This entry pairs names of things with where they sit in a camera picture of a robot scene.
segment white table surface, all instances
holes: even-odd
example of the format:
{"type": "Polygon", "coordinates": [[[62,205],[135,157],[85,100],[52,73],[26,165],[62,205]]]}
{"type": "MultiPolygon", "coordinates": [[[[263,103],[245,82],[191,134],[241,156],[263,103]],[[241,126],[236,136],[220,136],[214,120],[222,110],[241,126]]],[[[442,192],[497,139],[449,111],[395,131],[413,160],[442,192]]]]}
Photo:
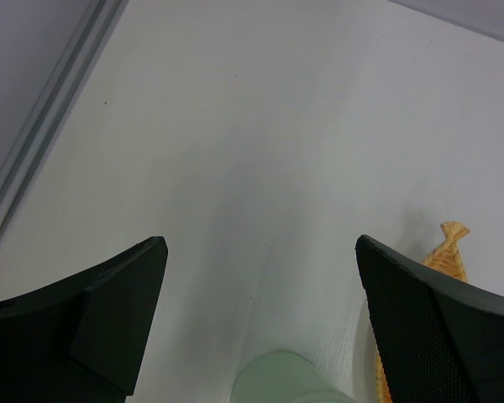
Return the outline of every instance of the white table surface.
{"type": "Polygon", "coordinates": [[[503,43],[384,0],[131,0],[0,243],[0,300],[163,235],[128,401],[226,402],[289,348],[364,402],[355,240],[421,259],[450,219],[504,295],[503,43]]]}

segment gray wall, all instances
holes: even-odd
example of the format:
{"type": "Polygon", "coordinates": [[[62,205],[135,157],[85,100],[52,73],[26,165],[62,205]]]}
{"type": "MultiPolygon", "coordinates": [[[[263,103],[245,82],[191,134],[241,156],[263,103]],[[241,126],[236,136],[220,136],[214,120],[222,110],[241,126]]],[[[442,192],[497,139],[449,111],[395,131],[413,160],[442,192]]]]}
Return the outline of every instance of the gray wall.
{"type": "Polygon", "coordinates": [[[391,0],[504,41],[504,0],[391,0]]]}
{"type": "Polygon", "coordinates": [[[91,0],[0,0],[0,170],[91,0]]]}

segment white tabletop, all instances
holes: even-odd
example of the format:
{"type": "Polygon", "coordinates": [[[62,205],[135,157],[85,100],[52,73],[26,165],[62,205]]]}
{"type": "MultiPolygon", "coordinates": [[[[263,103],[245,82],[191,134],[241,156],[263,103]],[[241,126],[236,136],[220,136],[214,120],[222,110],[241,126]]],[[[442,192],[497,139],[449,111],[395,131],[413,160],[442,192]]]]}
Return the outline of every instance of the white tabletop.
{"type": "Polygon", "coordinates": [[[163,235],[128,401],[226,402],[289,348],[364,402],[354,243],[421,259],[452,219],[504,295],[503,43],[383,0],[131,0],[0,243],[0,299],[163,235]]]}

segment orange toy fish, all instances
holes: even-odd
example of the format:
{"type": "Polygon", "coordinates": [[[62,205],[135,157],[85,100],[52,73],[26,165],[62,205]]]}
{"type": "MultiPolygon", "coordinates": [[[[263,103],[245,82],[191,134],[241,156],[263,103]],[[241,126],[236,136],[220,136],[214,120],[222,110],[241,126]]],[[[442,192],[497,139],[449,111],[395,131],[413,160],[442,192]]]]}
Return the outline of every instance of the orange toy fish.
{"type": "MultiPolygon", "coordinates": [[[[423,260],[422,264],[440,273],[454,277],[457,280],[466,282],[467,274],[465,273],[465,267],[457,249],[457,241],[462,239],[470,230],[463,224],[454,221],[440,224],[440,227],[443,229],[446,239],[423,260]]],[[[377,401],[378,403],[392,403],[379,352],[375,356],[377,401]]]]}

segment green plastic cup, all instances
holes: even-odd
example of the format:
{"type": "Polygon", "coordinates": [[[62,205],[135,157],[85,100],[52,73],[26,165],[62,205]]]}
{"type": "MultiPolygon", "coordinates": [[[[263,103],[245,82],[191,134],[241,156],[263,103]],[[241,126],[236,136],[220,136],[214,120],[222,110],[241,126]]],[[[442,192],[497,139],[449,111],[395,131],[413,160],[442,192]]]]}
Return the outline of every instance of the green plastic cup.
{"type": "Polygon", "coordinates": [[[230,403],[355,403],[336,390],[305,358],[274,352],[248,364],[232,390],[230,403]]]}

